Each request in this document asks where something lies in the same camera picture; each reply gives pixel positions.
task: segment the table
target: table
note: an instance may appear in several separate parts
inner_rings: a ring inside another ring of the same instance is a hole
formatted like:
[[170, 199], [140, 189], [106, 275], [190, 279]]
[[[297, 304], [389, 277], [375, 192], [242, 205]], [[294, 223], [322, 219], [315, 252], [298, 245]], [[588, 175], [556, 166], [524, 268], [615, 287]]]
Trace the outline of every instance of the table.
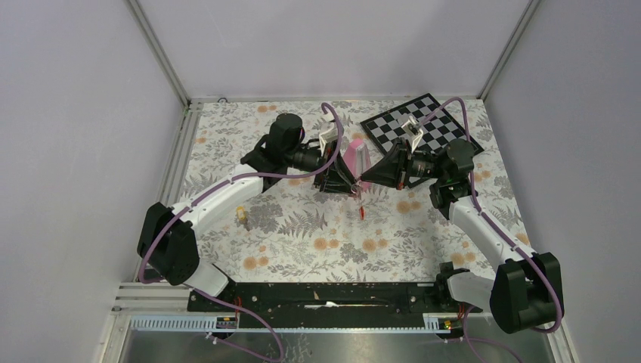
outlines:
[[[363, 139], [372, 164], [378, 162], [382, 154], [359, 122], [405, 101], [331, 102], [345, 127], [342, 152], [350, 141]], [[182, 200], [229, 173], [268, 132], [279, 113], [299, 115], [307, 138], [316, 137], [324, 124], [320, 104], [204, 104]], [[466, 109], [471, 135], [485, 149], [474, 157], [480, 200], [519, 240], [529, 244], [485, 106], [480, 100], [468, 100]], [[451, 104], [447, 110], [463, 124], [458, 105]], [[301, 172], [291, 169], [290, 173]], [[197, 236], [198, 249], [203, 259], [244, 282], [432, 281], [438, 264], [448, 261], [455, 268], [494, 279], [492, 267], [474, 243], [432, 208], [429, 184], [403, 191], [371, 187], [362, 196], [366, 215], [361, 220], [360, 204], [353, 198], [318, 193], [311, 178], [282, 180], [243, 204], [249, 214], [248, 231], [237, 221], [235, 211], [230, 212]]]

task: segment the small yellow object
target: small yellow object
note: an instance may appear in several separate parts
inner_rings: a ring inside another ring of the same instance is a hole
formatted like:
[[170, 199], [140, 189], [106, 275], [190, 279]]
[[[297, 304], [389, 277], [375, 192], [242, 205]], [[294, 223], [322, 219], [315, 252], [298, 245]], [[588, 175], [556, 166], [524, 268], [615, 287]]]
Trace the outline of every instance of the small yellow object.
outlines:
[[245, 208], [241, 206], [236, 208], [236, 217], [238, 218], [238, 222], [240, 223], [247, 222], [247, 214], [245, 213]]

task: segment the metal frame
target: metal frame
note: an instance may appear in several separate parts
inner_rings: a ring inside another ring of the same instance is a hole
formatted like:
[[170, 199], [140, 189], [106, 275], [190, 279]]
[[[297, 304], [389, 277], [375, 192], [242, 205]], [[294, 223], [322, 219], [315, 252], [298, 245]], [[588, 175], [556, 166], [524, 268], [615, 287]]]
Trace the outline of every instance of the metal frame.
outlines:
[[519, 22], [516, 24], [516, 28], [514, 28], [514, 30], [512, 31], [512, 35], [509, 37], [507, 44], [505, 44], [505, 48], [503, 49], [499, 60], [494, 65], [494, 68], [492, 69], [488, 80], [485, 81], [485, 84], [483, 85], [483, 88], [481, 89], [481, 92], [478, 94], [477, 98], [480, 98], [483, 101], [488, 98], [492, 87], [494, 87], [494, 83], [496, 82], [501, 72], [503, 72], [503, 68], [505, 68], [507, 61], [509, 60], [510, 56], [512, 56], [516, 45], [519, 43], [519, 40], [521, 40], [521, 37], [523, 36], [523, 32], [528, 27], [530, 20], [532, 20], [532, 17], [536, 13], [539, 5], [542, 2], [543, 0], [530, 0], [528, 6], [525, 7], [521, 18], [519, 19]]
[[[141, 283], [123, 283], [117, 293], [116, 303], [112, 309], [107, 322], [107, 329], [104, 332], [104, 343], [98, 352], [96, 362], [118, 363], [122, 354], [127, 349], [127, 336], [132, 330], [154, 330], [154, 331], [201, 331], [200, 327], [190, 327], [189, 323], [208, 321], [218, 316], [228, 316], [228, 313], [200, 313], [187, 312], [187, 301], [190, 289], [183, 286], [171, 286], [167, 283], [143, 285]], [[489, 313], [475, 313], [475, 316], [491, 318]], [[435, 320], [437, 318], [454, 318], [455, 314], [433, 313], [426, 314], [425, 319]], [[140, 320], [152, 319], [160, 324], [158, 327], [144, 326], [139, 324]], [[182, 326], [171, 324], [171, 321], [183, 322]], [[244, 329], [243, 331], [264, 333], [265, 329]], [[421, 333], [421, 330], [372, 330], [372, 329], [343, 329], [343, 330], [318, 330], [318, 329], [277, 329], [278, 332], [288, 333], [291, 331], [305, 333], [368, 333], [368, 334], [407, 334]], [[433, 334], [434, 331], [423, 330], [426, 334]], [[565, 322], [554, 333], [548, 334], [548, 341], [552, 349], [553, 357], [558, 363], [579, 363], [578, 356], [574, 350], [574, 344], [568, 333]]]
[[147, 41], [149, 48], [151, 49], [153, 55], [156, 57], [160, 69], [163, 70], [165, 76], [167, 76], [169, 84], [172, 86], [174, 93], [176, 93], [176, 97], [178, 97], [178, 100], [180, 100], [183, 107], [186, 107], [189, 104], [189, 95], [184, 90], [184, 87], [180, 82], [180, 79], [178, 78], [174, 67], [172, 67], [171, 62], [169, 62], [167, 53], [165, 53], [165, 50], [161, 46], [160, 41], [158, 40], [156, 33], [153, 31], [153, 28], [151, 27], [151, 24], [147, 19], [147, 15], [144, 13], [144, 10], [142, 9], [140, 3], [138, 2], [138, 0], [125, 0], [125, 3], [127, 4], [129, 10], [132, 12], [136, 23], [141, 28], [142, 34]]
[[[530, 23], [535, 11], [538, 9], [543, 0], [530, 0], [523, 15], [519, 19], [516, 28], [512, 32], [501, 56], [491, 71], [488, 80], [481, 92], [476, 96], [463, 96], [466, 99], [480, 98], [483, 101], [490, 93], [497, 77], [503, 71], [506, 62], [513, 53], [517, 43], [522, 37], [525, 28]], [[403, 101], [412, 98], [407, 95], [399, 96], [372, 96], [372, 97], [288, 97], [288, 98], [198, 98], [190, 99], [189, 95], [181, 84], [167, 54], [161, 46], [153, 27], [150, 25], [147, 15], [144, 13], [138, 0], [124, 1], [133, 18], [139, 25], [147, 44], [150, 46], [154, 57], [162, 71], [165, 73], [170, 86], [176, 97], [185, 107], [185, 114], [180, 121], [180, 127], [176, 132], [172, 143], [172, 151], [165, 172], [163, 173], [162, 187], [158, 193], [158, 200], [163, 203], [173, 204], [180, 198], [181, 186], [184, 175], [187, 171], [187, 164], [191, 148], [194, 144], [195, 133], [197, 130], [200, 114], [203, 104], [219, 101], [231, 102], [260, 102], [260, 101], [382, 101], [382, 100], [399, 100]], [[141, 260], [138, 260], [136, 270], [140, 266]], [[154, 315], [161, 317], [179, 316], [195, 319], [202, 317], [211, 317], [220, 315], [220, 313], [194, 313], [187, 311], [187, 302], [190, 290], [187, 287], [173, 287], [167, 283], [158, 283], [153, 285], [143, 285], [138, 282], [121, 284], [112, 313], [109, 315], [105, 324], [103, 338], [99, 345], [95, 361], [103, 363], [117, 363], [120, 361], [122, 354], [126, 349], [127, 334], [132, 328], [132, 319], [141, 315]], [[489, 317], [487, 313], [481, 313], [480, 316]], [[449, 314], [430, 314], [431, 318], [451, 318]], [[574, 344], [571, 341], [565, 322], [554, 334], [549, 334], [548, 339], [553, 351], [553, 356], [557, 362], [578, 363], [578, 356], [574, 350]]]

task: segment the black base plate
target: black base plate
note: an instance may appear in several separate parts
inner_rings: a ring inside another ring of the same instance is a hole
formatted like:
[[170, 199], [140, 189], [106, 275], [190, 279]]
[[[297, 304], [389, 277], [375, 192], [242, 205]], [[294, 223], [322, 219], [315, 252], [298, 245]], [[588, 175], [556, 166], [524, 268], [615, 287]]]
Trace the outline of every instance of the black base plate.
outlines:
[[[256, 312], [274, 328], [423, 328], [423, 313], [458, 312], [458, 304], [438, 302], [432, 283], [238, 283], [230, 282], [219, 298]], [[310, 309], [327, 302], [340, 307]], [[231, 312], [192, 292], [189, 312]], [[240, 328], [263, 328], [240, 319]]]

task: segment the red wire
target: red wire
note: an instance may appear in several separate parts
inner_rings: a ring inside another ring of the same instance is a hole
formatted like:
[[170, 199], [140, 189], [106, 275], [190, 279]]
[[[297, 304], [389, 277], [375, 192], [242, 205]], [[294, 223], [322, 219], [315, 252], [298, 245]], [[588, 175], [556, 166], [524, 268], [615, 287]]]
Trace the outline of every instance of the red wire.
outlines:
[[[243, 306], [243, 300], [240, 298], [240, 296], [234, 297], [234, 305], [238, 305], [241, 307]], [[239, 310], [236, 309], [236, 312], [234, 314], [234, 319], [236, 319], [236, 327], [238, 327], [238, 311]]]

